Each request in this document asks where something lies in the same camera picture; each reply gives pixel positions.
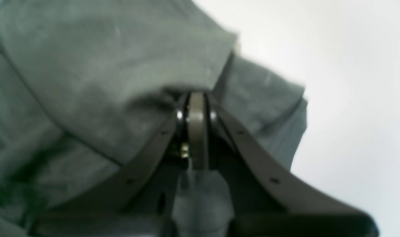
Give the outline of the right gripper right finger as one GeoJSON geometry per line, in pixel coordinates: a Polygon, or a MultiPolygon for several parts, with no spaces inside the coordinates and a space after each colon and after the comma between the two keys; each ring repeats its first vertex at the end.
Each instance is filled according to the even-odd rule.
{"type": "Polygon", "coordinates": [[[208,167],[232,190],[229,237],[377,237],[372,217],[295,177],[205,95],[208,167]]]}

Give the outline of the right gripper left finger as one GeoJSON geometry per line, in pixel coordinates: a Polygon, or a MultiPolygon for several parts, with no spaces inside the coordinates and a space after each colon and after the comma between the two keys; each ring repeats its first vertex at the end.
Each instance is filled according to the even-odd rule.
{"type": "Polygon", "coordinates": [[[171,217],[178,177],[189,165],[187,109],[177,102],[140,153],[81,195],[39,215],[35,237],[176,237],[171,217]]]}

